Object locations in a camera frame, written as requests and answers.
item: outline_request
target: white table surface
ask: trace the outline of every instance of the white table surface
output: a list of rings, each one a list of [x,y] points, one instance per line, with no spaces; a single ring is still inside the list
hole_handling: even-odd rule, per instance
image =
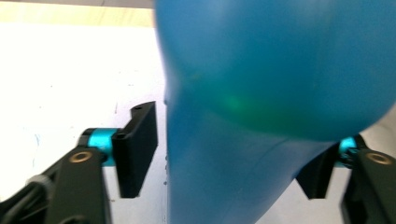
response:
[[[159,147],[137,199],[120,199],[106,168],[115,224],[166,223],[164,76],[152,28],[0,24],[0,201],[72,149],[92,127],[123,127],[129,108],[157,101]],[[396,112],[364,132],[396,156]],[[335,169],[327,200],[293,182],[257,222],[342,223],[349,171]]]

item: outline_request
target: black cable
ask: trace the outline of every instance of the black cable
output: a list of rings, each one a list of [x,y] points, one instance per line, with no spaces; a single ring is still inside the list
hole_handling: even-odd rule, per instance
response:
[[[37,183],[30,183],[25,187],[23,187],[23,189],[18,191],[15,195],[5,200],[4,202],[0,203],[0,217],[2,217],[12,206],[14,206],[15,203],[20,201],[36,185]]]
[[[45,198],[45,190],[40,185],[35,185],[23,198],[15,203],[3,216],[1,224],[18,223],[23,212],[39,200]]]

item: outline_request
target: wire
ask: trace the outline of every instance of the wire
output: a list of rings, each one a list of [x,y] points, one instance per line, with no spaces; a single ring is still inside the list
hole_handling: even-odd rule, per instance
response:
[[[15,203],[3,216],[1,224],[15,224],[23,212],[45,197],[45,190],[40,185],[35,185],[24,197]]]

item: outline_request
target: metal screw head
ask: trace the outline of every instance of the metal screw head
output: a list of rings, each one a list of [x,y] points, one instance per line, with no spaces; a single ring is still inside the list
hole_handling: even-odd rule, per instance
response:
[[[383,156],[379,153],[370,152],[370,153],[366,154],[366,157],[368,159],[370,159],[371,161],[374,161],[376,163],[380,163],[383,165],[391,165],[392,164],[392,161],[388,157]]]
[[[74,154],[73,156],[70,157],[69,161],[76,163],[76,162],[83,162],[83,161],[87,161],[92,157],[92,153],[89,151],[83,151],[83,152],[79,152]]]

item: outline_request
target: blue balloon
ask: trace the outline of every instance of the blue balloon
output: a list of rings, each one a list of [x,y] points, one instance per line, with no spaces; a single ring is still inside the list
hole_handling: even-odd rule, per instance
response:
[[[301,167],[395,103],[392,0],[155,7],[172,224],[254,223]]]

